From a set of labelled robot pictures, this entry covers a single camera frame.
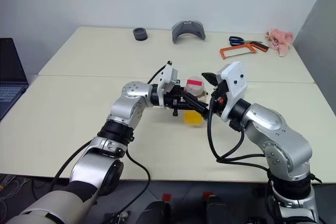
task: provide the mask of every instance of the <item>floor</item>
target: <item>floor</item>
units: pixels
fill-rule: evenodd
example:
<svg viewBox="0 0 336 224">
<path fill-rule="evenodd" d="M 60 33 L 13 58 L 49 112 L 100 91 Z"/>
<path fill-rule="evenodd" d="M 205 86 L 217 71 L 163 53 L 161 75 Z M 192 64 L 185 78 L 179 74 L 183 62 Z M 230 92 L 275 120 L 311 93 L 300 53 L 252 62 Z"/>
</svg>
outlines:
<svg viewBox="0 0 336 224">
<path fill-rule="evenodd" d="M 144 186 L 142 181 L 121 181 L 114 193 L 98 199 L 98 204 L 92 207 L 82 224 L 99 224 L 105 213 L 116 212 L 130 201 Z M 37 197 L 41 197 L 48 185 L 35 189 Z M 169 201 L 172 207 L 174 223 L 202 223 L 202 197 L 204 193 L 220 196 L 230 205 L 233 223 L 246 223 L 248 217 L 260 216 L 268 218 L 262 193 L 264 184 L 252 183 L 217 183 L 217 182 L 152 182 L 148 190 L 129 207 L 130 215 L 127 224 L 136 222 L 140 213 L 152 201 L 162 199 L 164 194 L 171 195 Z M 336 223 L 336 185 L 316 185 L 316 201 L 320 216 L 328 224 Z M 21 191 L 6 201 L 7 217 L 17 215 L 34 202 L 30 182 Z"/>
</svg>

